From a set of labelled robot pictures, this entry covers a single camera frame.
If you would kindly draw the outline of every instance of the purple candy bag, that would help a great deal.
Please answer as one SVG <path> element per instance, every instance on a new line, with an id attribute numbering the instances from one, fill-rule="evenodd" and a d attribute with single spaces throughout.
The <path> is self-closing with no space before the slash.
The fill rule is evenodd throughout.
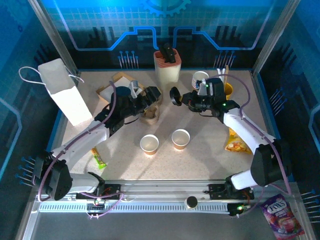
<path id="1" fill-rule="evenodd" d="M 289 203 L 281 194 L 270 197 L 260 207 L 277 240 L 293 239 L 305 234 Z"/>

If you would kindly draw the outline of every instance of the paper bag handle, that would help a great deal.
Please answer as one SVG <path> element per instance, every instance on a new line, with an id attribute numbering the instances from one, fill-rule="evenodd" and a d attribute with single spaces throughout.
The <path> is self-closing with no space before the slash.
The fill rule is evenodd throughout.
<path id="1" fill-rule="evenodd" d="M 40 82 L 40 81 L 30 81 L 30 80 L 27 80 L 27 79 L 23 78 L 23 77 L 21 76 L 21 69 L 32 69 L 32 70 L 36 71 L 36 72 L 41 76 L 41 73 L 40 73 L 37 69 L 35 69 L 35 68 L 33 68 L 33 67 L 30 67 L 30 66 L 23 66 L 23 67 L 20 67 L 20 68 L 19 68 L 18 73 L 19 73 L 20 78 L 21 78 L 23 81 L 25 81 L 25 82 L 32 83 L 32 84 L 42 84 L 42 85 L 45 85 L 45 86 L 46 86 L 46 84 L 43 83 L 43 82 Z"/>
<path id="2" fill-rule="evenodd" d="M 67 69 L 67 71 L 70 73 L 68 76 L 69 77 L 74 77 L 75 79 L 77 79 L 78 81 L 82 81 L 83 83 L 85 82 L 81 77 L 75 76 L 73 74 L 71 74 L 71 71 L 67 68 L 67 66 L 65 66 L 65 68 Z"/>

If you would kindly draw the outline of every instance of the white paper bag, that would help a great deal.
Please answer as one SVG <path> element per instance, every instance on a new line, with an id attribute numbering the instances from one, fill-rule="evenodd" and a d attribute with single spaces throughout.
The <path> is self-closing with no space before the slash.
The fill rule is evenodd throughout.
<path id="1" fill-rule="evenodd" d="M 20 74 L 23 68 L 30 68 L 38 72 L 42 82 L 24 79 Z M 83 80 L 69 74 L 61 58 L 39 65 L 38 71 L 32 67 L 22 67 L 19 69 L 19 75 L 26 82 L 43 84 L 73 126 L 92 118 L 92 114 L 71 77 Z"/>

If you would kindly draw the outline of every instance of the yellow cup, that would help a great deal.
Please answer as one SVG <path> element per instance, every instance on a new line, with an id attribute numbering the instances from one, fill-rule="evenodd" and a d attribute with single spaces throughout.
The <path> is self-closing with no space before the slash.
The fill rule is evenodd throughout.
<path id="1" fill-rule="evenodd" d="M 226 83 L 224 87 L 224 93 L 227 100 L 230 99 L 230 96 L 233 92 L 234 92 L 234 88 L 232 87 L 232 85 L 229 83 Z"/>

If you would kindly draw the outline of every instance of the brown paper roll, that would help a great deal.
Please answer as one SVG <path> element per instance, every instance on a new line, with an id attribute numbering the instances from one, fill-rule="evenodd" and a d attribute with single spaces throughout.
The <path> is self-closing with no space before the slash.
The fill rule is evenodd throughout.
<path id="1" fill-rule="evenodd" d="M 154 125 L 158 122 L 160 117 L 160 109 L 158 105 L 151 106 L 149 109 L 140 115 L 140 121 L 148 124 Z"/>

